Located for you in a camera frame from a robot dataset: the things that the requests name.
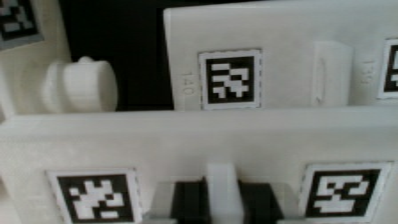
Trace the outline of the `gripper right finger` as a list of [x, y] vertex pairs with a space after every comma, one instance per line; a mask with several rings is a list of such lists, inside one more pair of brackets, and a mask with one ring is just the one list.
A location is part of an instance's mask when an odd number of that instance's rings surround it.
[[244, 224], [278, 224], [285, 218], [269, 183], [238, 182], [244, 203]]

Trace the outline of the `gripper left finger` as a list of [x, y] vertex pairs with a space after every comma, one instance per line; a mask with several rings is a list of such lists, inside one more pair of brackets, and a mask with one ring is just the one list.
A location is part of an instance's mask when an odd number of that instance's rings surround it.
[[212, 224], [206, 180], [176, 183], [171, 218], [178, 224]]

